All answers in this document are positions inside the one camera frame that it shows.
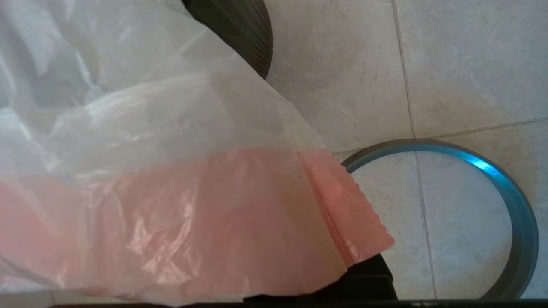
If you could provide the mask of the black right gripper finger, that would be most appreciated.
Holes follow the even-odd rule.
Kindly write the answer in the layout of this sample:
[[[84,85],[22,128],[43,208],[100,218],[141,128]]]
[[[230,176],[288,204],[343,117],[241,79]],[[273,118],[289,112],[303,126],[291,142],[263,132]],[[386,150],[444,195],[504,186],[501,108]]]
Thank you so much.
[[[389,301],[397,300],[393,275],[381,254],[348,268],[336,282],[309,294],[301,301]]]

